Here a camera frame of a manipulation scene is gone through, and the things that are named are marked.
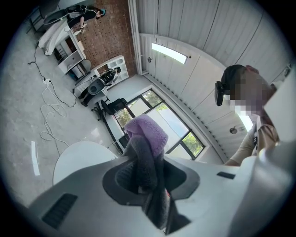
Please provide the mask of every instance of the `floor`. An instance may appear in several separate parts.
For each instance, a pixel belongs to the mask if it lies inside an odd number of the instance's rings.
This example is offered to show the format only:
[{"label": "floor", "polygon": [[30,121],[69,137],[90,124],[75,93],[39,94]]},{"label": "floor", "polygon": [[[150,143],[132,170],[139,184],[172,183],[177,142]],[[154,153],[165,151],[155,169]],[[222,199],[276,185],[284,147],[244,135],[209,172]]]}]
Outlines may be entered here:
[{"label": "floor", "polygon": [[[30,31],[26,34],[28,25],[20,27],[12,40],[12,46],[7,51],[6,62],[0,75],[0,155],[1,165],[5,174],[8,190],[13,197],[28,206],[39,194],[52,186],[55,163],[67,145],[54,140],[45,141],[40,132],[46,131],[44,118],[40,107],[44,105],[41,97],[46,86],[42,83],[34,60],[35,45],[40,37]],[[38,48],[37,63],[41,73],[53,81],[55,91],[61,100],[73,105],[75,97],[71,91],[74,80],[63,75],[57,67],[53,55],[44,55]],[[49,103],[56,99],[48,91],[44,98]],[[52,113],[48,123],[53,134],[69,145],[79,141],[93,141],[103,146],[109,146],[113,141],[105,124],[97,121],[97,115],[91,108],[84,107],[77,100],[73,108],[64,106],[67,117]],[[47,114],[52,109],[43,108]],[[40,175],[34,175],[31,142],[37,143]],[[117,156],[120,154],[115,146],[110,150]]]}]

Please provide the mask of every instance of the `white corrugated ceiling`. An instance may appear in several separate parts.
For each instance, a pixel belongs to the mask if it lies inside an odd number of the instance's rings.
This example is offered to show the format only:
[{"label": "white corrugated ceiling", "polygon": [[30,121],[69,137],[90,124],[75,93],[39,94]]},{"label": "white corrugated ceiling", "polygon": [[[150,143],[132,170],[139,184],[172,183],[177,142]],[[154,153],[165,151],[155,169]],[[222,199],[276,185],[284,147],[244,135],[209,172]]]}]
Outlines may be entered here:
[{"label": "white corrugated ceiling", "polygon": [[[213,135],[228,158],[246,130],[225,105],[216,106],[214,84],[223,66],[252,65],[268,81],[283,80],[292,53],[261,8],[246,0],[137,0],[142,68],[173,92]],[[212,56],[213,62],[187,43]],[[188,58],[185,64],[151,50],[162,44]],[[235,135],[229,129],[235,126]]]}]

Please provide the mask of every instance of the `window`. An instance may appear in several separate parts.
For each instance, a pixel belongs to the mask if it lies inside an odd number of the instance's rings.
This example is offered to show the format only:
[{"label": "window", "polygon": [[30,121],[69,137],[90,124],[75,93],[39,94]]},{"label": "window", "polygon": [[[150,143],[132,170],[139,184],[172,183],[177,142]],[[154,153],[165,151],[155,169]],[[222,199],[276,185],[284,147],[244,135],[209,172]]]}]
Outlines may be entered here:
[{"label": "window", "polygon": [[123,129],[132,118],[143,113],[150,116],[168,135],[164,148],[167,154],[195,160],[204,148],[183,121],[152,90],[134,98],[124,109],[118,111],[115,117]]}]

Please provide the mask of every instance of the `brown pegboard wall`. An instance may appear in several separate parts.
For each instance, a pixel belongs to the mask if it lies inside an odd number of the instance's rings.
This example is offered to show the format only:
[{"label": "brown pegboard wall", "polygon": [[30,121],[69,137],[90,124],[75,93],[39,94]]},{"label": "brown pegboard wall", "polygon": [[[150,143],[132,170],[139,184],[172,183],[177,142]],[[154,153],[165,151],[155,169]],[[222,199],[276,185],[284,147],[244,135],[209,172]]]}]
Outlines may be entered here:
[{"label": "brown pegboard wall", "polygon": [[123,55],[129,76],[133,76],[136,74],[136,61],[128,1],[95,0],[94,6],[105,9],[106,15],[98,20],[88,20],[85,33],[77,35],[85,48],[86,58],[94,68],[113,57]]}]

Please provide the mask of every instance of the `window pane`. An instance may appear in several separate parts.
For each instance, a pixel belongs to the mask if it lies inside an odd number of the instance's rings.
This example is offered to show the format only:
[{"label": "window pane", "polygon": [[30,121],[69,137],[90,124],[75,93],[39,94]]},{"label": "window pane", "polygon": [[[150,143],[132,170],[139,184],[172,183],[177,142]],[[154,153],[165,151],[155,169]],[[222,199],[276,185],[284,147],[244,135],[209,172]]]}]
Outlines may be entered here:
[{"label": "window pane", "polygon": [[132,117],[129,114],[129,112],[127,111],[126,108],[118,111],[115,114],[115,117],[116,117],[116,119],[119,122],[119,124],[120,124],[121,127],[124,127],[127,124],[127,122],[129,122],[130,120],[132,120]]},{"label": "window pane", "polygon": [[191,132],[183,139],[183,142],[188,147],[188,149],[194,154],[195,157],[203,148],[201,143],[195,138],[195,136],[193,136]]},{"label": "window pane", "polygon": [[191,160],[191,156],[187,153],[187,151],[181,145],[177,146],[174,150],[172,150],[170,155]]},{"label": "window pane", "polygon": [[136,117],[149,109],[149,107],[140,98],[131,102],[128,107]]},{"label": "window pane", "polygon": [[161,102],[161,98],[159,98],[153,91],[147,91],[142,94],[142,96],[151,104],[151,106],[155,106]]},{"label": "window pane", "polygon": [[164,149],[165,152],[174,146],[180,138],[188,132],[185,125],[164,103],[161,103],[147,115],[150,116],[168,135],[168,141]]}]

